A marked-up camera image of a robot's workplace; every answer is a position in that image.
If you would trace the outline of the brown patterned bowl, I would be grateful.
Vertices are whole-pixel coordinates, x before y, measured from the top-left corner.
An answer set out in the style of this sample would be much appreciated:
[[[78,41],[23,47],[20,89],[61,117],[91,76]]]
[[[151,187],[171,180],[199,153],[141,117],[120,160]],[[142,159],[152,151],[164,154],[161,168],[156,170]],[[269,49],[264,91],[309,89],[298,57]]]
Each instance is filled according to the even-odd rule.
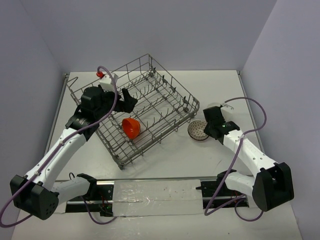
[[[207,123],[203,120],[192,121],[188,127],[188,135],[195,141],[205,141],[209,136],[204,132]]]

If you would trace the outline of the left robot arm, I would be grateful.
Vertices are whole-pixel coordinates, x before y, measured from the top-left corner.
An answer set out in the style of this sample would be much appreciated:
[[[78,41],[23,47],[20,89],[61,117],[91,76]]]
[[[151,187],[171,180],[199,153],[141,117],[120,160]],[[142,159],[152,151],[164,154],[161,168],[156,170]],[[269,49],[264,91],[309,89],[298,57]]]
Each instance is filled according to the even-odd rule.
[[[112,112],[131,113],[138,100],[124,88],[122,94],[100,86],[84,90],[80,104],[65,125],[57,142],[42,160],[24,176],[15,175],[10,189],[15,207],[41,220],[48,219],[57,207],[76,197],[93,199],[97,180],[84,173],[56,185],[55,181],[71,157],[91,138]]]

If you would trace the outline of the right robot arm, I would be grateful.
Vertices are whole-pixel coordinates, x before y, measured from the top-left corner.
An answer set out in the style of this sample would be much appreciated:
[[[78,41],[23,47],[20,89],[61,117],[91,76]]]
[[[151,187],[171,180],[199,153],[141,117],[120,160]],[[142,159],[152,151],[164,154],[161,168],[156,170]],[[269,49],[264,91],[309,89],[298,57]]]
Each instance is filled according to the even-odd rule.
[[[230,149],[240,159],[252,176],[243,175],[231,167],[217,177],[217,190],[227,196],[237,191],[253,198],[256,206],[267,212],[294,199],[290,167],[265,155],[233,121],[223,116],[227,106],[211,106],[203,110],[206,121],[204,133]]]

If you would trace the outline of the orange bowl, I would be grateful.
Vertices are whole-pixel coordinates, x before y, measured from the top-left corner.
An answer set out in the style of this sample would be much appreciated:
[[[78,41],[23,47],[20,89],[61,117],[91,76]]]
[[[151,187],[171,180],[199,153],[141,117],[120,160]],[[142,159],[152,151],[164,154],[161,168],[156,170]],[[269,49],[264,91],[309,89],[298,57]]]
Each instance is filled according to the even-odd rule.
[[[125,118],[122,120],[122,129],[126,136],[133,140],[141,132],[141,125],[138,120],[133,118]]]

